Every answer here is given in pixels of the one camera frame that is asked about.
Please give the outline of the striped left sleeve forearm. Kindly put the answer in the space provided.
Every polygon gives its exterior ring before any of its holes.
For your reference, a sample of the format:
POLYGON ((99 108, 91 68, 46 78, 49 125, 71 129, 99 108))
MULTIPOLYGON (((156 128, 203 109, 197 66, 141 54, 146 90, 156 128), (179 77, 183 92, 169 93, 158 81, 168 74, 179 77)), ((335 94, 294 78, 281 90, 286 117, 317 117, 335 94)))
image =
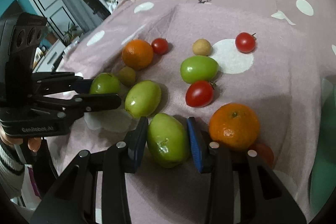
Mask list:
POLYGON ((21 195, 24 174, 25 166, 15 149, 1 140, 1 186, 9 199, 21 195))

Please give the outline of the person's left hand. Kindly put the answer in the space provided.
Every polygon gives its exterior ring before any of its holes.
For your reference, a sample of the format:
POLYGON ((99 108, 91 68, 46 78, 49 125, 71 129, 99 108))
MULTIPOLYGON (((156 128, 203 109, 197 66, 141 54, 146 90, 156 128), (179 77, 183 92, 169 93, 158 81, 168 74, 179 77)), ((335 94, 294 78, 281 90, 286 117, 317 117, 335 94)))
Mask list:
MULTIPOLYGON (((5 143, 5 145, 8 145, 11 148, 14 148, 15 145, 23 144, 23 139, 9 137, 8 135, 6 135, 2 127, 0 129, 0 133, 1 133, 1 140, 3 141, 3 143, 5 143)), ((41 138, 31 138, 27 141, 27 145, 31 151, 37 152, 41 147, 41 142, 42 142, 41 138)))

